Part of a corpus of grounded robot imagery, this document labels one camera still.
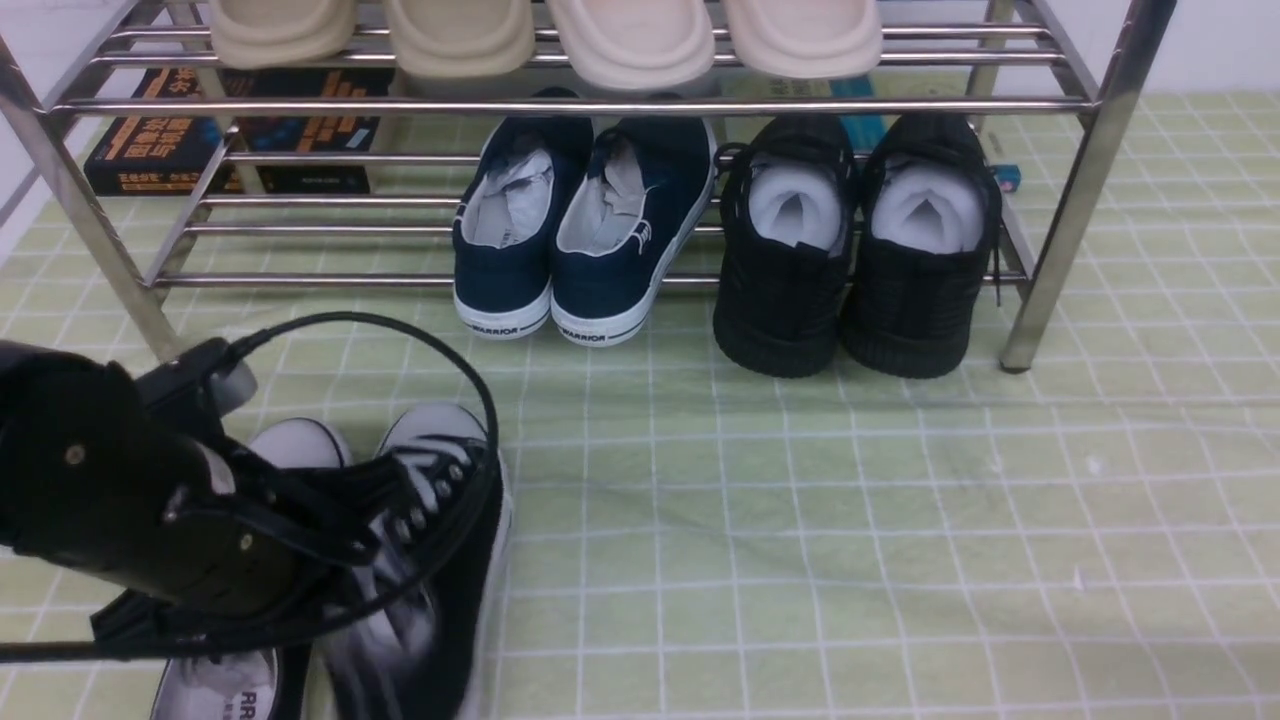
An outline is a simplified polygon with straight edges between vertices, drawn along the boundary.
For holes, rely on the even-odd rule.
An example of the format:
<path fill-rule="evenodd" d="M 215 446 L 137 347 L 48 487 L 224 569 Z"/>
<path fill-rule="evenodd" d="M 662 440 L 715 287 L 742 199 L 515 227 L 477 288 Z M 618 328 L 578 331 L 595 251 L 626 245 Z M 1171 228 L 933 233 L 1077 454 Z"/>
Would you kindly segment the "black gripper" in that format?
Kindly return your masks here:
<path fill-rule="evenodd" d="M 317 642 L 361 603 L 383 550 L 375 521 L 412 498 L 394 459 L 230 460 L 221 416 L 255 383 L 229 348 L 206 340 L 136 378 L 3 342 L 3 544 L 124 587 L 90 619 L 100 660 Z M 325 565 L 298 582 L 300 555 Z"/>

